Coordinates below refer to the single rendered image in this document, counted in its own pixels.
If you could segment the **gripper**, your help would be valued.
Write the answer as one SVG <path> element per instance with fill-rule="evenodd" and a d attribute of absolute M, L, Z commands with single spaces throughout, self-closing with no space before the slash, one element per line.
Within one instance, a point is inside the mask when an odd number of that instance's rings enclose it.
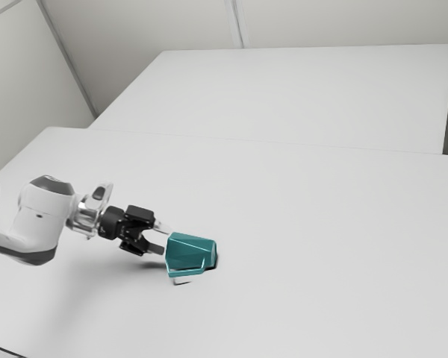
<path fill-rule="evenodd" d="M 165 247 L 149 242 L 142 234 L 153 229 L 170 235 L 172 228 L 160 220 L 155 220 L 151 210 L 129 205 L 126 210 L 109 206 L 99 223 L 99 236 L 108 240 L 120 239 L 119 248 L 137 256 L 144 253 L 164 255 Z"/>

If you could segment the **teal faceted mug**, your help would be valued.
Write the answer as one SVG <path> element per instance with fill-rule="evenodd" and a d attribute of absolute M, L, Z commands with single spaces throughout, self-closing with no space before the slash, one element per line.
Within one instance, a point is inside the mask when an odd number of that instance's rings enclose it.
<path fill-rule="evenodd" d="M 173 232 L 167 239 L 165 261 L 170 278 L 202 274 L 217 265 L 217 243 L 212 239 Z"/>

